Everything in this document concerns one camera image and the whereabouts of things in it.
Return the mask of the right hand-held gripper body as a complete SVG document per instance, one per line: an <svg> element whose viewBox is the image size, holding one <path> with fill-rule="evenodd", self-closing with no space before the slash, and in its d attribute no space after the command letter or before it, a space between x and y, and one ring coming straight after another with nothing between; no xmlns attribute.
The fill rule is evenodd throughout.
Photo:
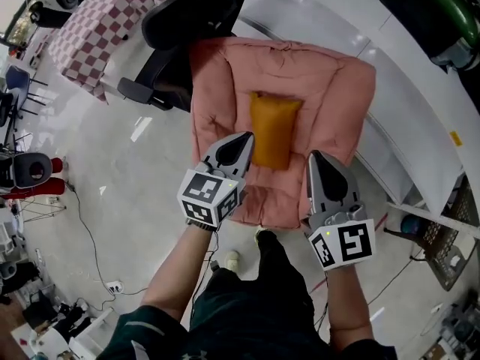
<svg viewBox="0 0 480 360"><path fill-rule="evenodd" d="M325 271L360 263L376 253L374 220L363 202L331 211L325 204L312 205L307 224L307 241Z"/></svg>

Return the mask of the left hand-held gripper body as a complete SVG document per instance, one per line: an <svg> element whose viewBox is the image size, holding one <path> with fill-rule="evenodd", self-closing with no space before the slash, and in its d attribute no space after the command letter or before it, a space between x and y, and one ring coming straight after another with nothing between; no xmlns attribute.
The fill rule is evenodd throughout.
<svg viewBox="0 0 480 360"><path fill-rule="evenodd" d="M208 172L201 161L188 169L177 193L187 221L205 228L218 228L241 204L244 178L233 180L221 172Z"/></svg>

